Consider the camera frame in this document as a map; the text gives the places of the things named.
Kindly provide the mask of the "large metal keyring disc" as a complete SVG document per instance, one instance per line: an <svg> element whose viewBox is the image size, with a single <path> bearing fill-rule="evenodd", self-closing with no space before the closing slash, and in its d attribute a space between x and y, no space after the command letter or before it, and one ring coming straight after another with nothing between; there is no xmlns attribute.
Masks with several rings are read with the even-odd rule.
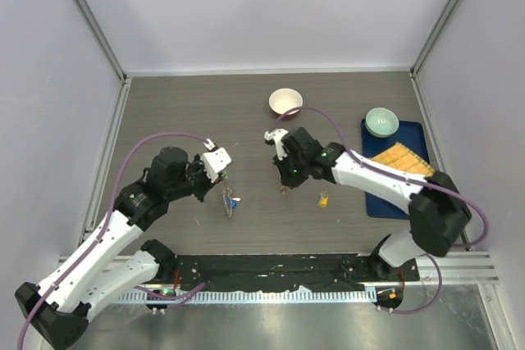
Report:
<svg viewBox="0 0 525 350"><path fill-rule="evenodd" d="M234 193L234 189L230 186L229 176L227 173L221 175L221 200L224 206L224 210L227 218L233 216L234 210L231 208L231 200L238 200L239 203L242 201L241 197L238 197Z"/></svg>

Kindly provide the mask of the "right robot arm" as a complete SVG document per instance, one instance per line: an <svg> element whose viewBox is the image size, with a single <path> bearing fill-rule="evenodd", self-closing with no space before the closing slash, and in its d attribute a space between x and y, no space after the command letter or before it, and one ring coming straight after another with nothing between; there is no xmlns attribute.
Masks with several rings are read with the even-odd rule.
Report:
<svg viewBox="0 0 525 350"><path fill-rule="evenodd" d="M370 270L379 280L391 279L415 257L446 256L472 218L454 182L443 172L425 176L396 170L340 143L322 146L303 127L267 131L264 140L276 149L273 163L282 186L295 189L308 178L325 180L360 189L407 214L408 228L387 235L372 251Z"/></svg>

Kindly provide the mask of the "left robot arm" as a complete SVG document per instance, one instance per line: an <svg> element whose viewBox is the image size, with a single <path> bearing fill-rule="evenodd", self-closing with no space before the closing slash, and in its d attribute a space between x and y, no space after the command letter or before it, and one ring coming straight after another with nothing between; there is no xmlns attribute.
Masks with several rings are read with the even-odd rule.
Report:
<svg viewBox="0 0 525 350"><path fill-rule="evenodd" d="M108 264L157 219L171 202L188 196L199 201L221 181L231 157L224 148L189 158L181 148L165 147L125 186L98 228L52 274L37 284L24 282L15 293L24 317L54 349L68 349L109 303L144 282L168 282L176 255L156 239L109 270Z"/></svg>

